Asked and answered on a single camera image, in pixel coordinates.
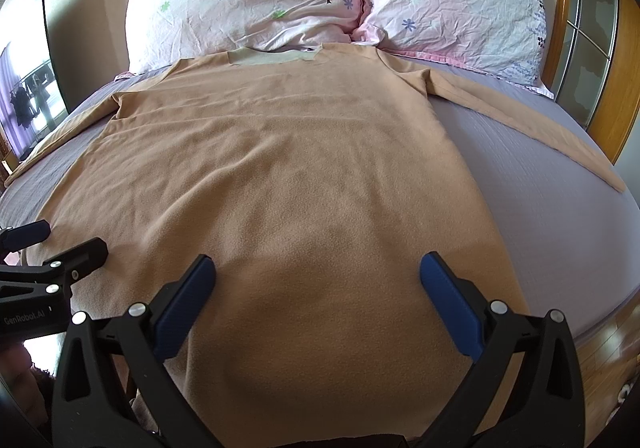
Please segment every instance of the human hand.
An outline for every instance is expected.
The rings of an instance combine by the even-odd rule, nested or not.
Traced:
[[[31,373],[31,355],[24,345],[0,351],[0,375],[31,424],[39,427],[49,420],[44,398]]]

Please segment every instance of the bed sheet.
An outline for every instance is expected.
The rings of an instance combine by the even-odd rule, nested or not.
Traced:
[[[444,64],[411,61],[470,78],[528,105],[596,144],[559,105],[498,78]],[[111,82],[74,114],[108,94],[162,70]],[[564,155],[481,114],[430,98],[450,138],[484,195],[533,314],[560,308],[580,342],[640,286],[640,209],[631,194],[616,192]],[[0,224],[33,221],[51,191],[95,139],[104,118],[8,187]]]

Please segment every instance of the curtain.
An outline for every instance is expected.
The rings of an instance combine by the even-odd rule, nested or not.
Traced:
[[[20,81],[20,76],[15,73],[11,64],[10,45],[7,45],[0,54],[0,124],[4,128],[4,133],[14,154],[19,158],[35,141],[35,133],[31,126],[24,128],[18,124],[14,106],[11,103],[11,91],[14,85]]]

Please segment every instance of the metal screw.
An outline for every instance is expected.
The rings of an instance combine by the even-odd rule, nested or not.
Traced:
[[[71,321],[76,325],[80,325],[86,320],[86,313],[84,311],[78,311],[71,317]]]
[[[131,307],[129,307],[129,315],[133,317],[142,316],[146,311],[146,305],[143,303],[135,303]]]
[[[494,300],[491,302],[491,310],[496,314],[506,314],[509,308],[501,300]]]
[[[549,313],[549,317],[556,323],[562,323],[564,321],[564,314],[558,309],[553,309],[551,313]]]

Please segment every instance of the wooden floor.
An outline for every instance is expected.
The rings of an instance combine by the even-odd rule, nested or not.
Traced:
[[[640,294],[578,348],[586,402],[586,446],[604,428],[640,354]]]

